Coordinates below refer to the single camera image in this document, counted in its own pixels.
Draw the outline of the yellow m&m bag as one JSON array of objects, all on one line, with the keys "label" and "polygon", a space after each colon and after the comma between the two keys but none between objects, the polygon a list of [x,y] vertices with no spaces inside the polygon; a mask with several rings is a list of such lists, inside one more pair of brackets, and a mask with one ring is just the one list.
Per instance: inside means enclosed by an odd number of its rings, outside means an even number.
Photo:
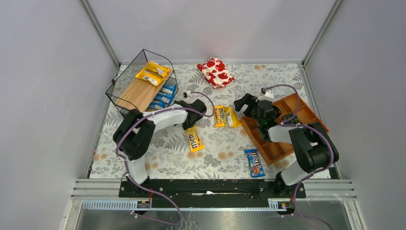
[{"label": "yellow m&m bag", "polygon": [[236,128],[241,126],[241,122],[236,112],[231,107],[225,107],[224,111],[226,113],[228,127]]},{"label": "yellow m&m bag", "polygon": [[141,79],[141,80],[144,80],[144,81],[148,81],[153,86],[159,86],[165,79],[164,77],[160,76],[158,73],[151,72],[151,71],[146,70],[146,69],[142,69],[140,72],[138,72],[135,75],[135,78],[136,79]]},{"label": "yellow m&m bag", "polygon": [[169,67],[162,66],[154,61],[148,61],[144,68],[148,71],[157,73],[162,78],[165,78],[170,71]]},{"label": "yellow m&m bag", "polygon": [[197,126],[190,127],[186,130],[191,152],[197,152],[204,148],[204,144],[198,136]]},{"label": "yellow m&m bag", "polygon": [[225,106],[217,105],[214,107],[214,127],[226,127],[227,120],[224,113]]}]

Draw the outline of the blue m&m bag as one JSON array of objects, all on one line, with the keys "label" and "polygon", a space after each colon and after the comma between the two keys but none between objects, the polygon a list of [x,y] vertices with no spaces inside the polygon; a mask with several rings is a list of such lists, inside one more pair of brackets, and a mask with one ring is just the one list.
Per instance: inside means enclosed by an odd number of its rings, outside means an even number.
[{"label": "blue m&m bag", "polygon": [[154,109],[154,110],[160,110],[163,108],[166,108],[167,104],[164,101],[156,101],[154,100],[150,105],[149,105],[149,109]]},{"label": "blue m&m bag", "polygon": [[164,85],[161,88],[160,92],[174,95],[176,93],[176,90],[177,90],[177,85]]},{"label": "blue m&m bag", "polygon": [[168,93],[158,93],[154,98],[156,101],[164,102],[166,104],[171,104],[173,101],[174,95]]},{"label": "blue m&m bag", "polygon": [[253,178],[265,176],[262,164],[260,162],[259,152],[256,149],[247,149],[244,150],[244,153],[248,160],[250,176]]}]

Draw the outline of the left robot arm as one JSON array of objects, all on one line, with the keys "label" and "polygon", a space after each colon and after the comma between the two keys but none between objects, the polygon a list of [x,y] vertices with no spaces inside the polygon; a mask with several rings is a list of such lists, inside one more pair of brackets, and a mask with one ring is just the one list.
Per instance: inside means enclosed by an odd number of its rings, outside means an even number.
[{"label": "left robot arm", "polygon": [[149,178],[144,155],[154,133],[175,125],[184,130],[191,128],[206,112],[206,105],[199,99],[192,103],[177,101],[167,108],[151,112],[131,110],[113,135],[116,155],[124,160],[129,180],[141,185]]}]

